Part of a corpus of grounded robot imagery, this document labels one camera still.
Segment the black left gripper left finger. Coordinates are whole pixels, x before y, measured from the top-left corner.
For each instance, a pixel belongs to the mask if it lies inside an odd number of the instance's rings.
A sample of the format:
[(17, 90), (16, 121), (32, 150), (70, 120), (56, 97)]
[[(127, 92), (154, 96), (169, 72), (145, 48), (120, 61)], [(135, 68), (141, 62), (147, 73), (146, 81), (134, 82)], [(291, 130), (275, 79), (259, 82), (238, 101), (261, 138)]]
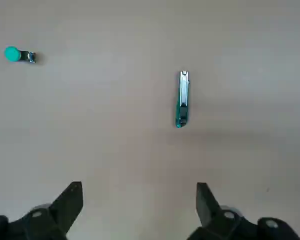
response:
[(52, 203), (37, 205), (18, 220), (0, 215), (0, 240), (66, 240), (82, 208), (82, 182), (73, 181)]

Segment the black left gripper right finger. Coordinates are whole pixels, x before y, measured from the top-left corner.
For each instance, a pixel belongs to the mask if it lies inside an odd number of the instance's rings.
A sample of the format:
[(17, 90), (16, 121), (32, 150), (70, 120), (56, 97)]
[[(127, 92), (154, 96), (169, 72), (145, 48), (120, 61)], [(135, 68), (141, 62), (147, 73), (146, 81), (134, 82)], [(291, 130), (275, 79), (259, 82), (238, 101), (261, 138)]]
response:
[(189, 240), (299, 240), (285, 221), (262, 217), (256, 224), (232, 208), (222, 208), (205, 182), (196, 184), (196, 212), (201, 226)]

